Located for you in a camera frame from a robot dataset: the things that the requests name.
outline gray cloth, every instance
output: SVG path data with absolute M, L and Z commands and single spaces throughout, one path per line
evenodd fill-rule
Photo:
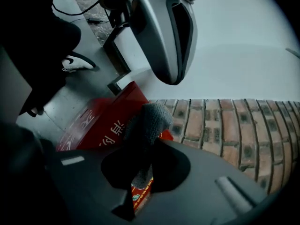
M 124 144 L 129 150 L 136 152 L 141 164 L 132 184 L 143 189 L 152 178 L 150 147 L 160 133 L 172 124 L 173 118 L 162 104 L 144 104 L 139 115 L 135 116 L 127 125 Z

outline shoe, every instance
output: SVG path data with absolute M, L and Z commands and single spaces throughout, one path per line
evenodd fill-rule
M 63 61 L 62 61 L 63 71 L 64 72 L 76 72 L 78 69 L 93 69 L 96 64 L 76 52 L 71 52 Z

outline brick wall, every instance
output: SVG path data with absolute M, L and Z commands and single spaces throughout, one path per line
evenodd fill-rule
M 152 100 L 173 116 L 174 140 L 222 157 L 268 193 L 287 183 L 300 147 L 300 103 Z

